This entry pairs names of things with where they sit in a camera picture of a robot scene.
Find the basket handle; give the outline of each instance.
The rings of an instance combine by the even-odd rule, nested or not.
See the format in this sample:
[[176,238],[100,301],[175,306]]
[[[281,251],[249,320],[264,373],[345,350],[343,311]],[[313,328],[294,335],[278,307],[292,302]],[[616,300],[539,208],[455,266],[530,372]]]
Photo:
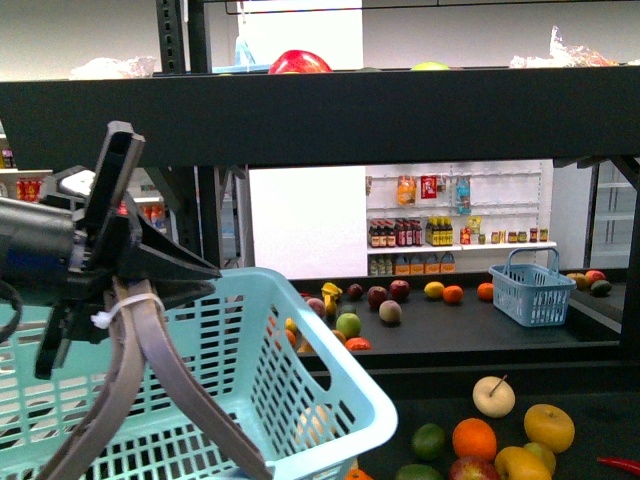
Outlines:
[[511,270],[511,258],[516,253],[520,253],[520,252],[539,252],[539,251],[542,251],[542,250],[551,250],[552,252],[554,252],[556,254],[555,257],[553,258],[553,261],[551,262],[551,268],[549,270],[550,270],[551,273],[553,273],[557,277],[560,274],[560,254],[558,253],[558,250],[556,250],[554,247],[516,248],[507,257],[507,265],[505,266],[504,274],[507,277],[509,276],[509,273],[510,273],[510,270]]

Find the cable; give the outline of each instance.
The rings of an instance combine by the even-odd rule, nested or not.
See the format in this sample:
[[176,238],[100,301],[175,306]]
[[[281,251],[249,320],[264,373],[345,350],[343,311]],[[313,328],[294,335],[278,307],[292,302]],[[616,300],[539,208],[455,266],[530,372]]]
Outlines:
[[7,300],[15,310],[15,315],[7,325],[0,329],[0,343],[5,342],[16,331],[22,318],[22,297],[18,291],[7,282],[0,280],[0,299]]

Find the fruit stem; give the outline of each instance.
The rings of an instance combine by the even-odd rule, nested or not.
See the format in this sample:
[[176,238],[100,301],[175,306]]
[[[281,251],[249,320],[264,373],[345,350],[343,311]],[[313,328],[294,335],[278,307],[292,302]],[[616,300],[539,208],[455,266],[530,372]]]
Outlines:
[[493,389],[489,392],[489,396],[490,396],[490,397],[493,397],[493,394],[494,394],[494,393],[495,393],[495,391],[498,389],[498,387],[500,386],[500,384],[501,384],[502,382],[504,382],[506,379],[507,379],[507,376],[506,376],[506,375],[500,379],[500,381],[496,384],[496,386],[495,386],[495,387],[493,387]]

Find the light blue plastic basket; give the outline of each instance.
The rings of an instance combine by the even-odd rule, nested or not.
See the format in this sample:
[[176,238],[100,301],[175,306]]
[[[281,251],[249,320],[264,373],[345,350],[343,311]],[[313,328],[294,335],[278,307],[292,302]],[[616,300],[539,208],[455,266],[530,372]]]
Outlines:
[[[357,455],[393,435],[393,404],[282,275],[228,270],[215,286],[215,294],[166,315],[193,375],[253,440],[274,478],[343,480]],[[11,310],[2,307],[4,323]],[[26,310],[21,330],[0,345],[2,480],[35,476],[92,405],[110,360],[110,342],[76,342],[51,381],[37,380],[34,360],[48,309]],[[327,389],[287,342],[288,317],[327,366]],[[300,430],[301,416],[307,421]],[[125,423],[83,478],[245,477],[147,369]]]
[[[551,250],[555,253],[551,269],[536,264],[512,264],[514,255],[524,251]],[[518,248],[506,265],[493,265],[493,304],[525,327],[564,324],[571,290],[576,282],[558,271],[560,254],[555,248]]]

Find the zip tie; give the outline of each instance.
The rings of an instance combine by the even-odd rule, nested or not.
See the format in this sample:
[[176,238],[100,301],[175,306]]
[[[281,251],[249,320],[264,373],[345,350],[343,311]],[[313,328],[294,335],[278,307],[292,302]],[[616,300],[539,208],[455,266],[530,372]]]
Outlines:
[[164,305],[157,295],[153,293],[140,293],[139,295],[133,295],[132,297],[125,298],[124,300],[116,303],[108,312],[98,312],[96,315],[91,315],[91,321],[96,327],[105,330],[109,328],[113,317],[115,317],[123,307],[134,303],[140,303],[144,300],[153,300],[158,304],[162,313],[164,313]]

